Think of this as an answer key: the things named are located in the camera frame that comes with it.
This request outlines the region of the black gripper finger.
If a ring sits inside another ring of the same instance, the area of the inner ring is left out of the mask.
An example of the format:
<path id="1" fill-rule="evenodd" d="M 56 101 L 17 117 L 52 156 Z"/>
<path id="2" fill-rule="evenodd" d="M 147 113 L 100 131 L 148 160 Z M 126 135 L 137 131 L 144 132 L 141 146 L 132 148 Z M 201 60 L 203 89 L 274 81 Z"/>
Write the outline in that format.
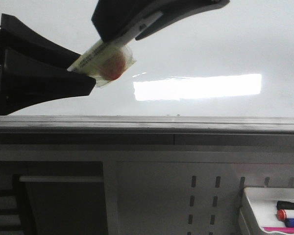
<path id="1" fill-rule="evenodd" d="M 17 17 L 0 23 L 0 115 L 47 101 L 88 96 L 96 80 L 69 72 L 79 57 L 44 38 Z"/>
<path id="2" fill-rule="evenodd" d="M 228 0 L 99 0 L 92 15 L 103 42 L 144 39 L 189 16 L 217 10 Z"/>

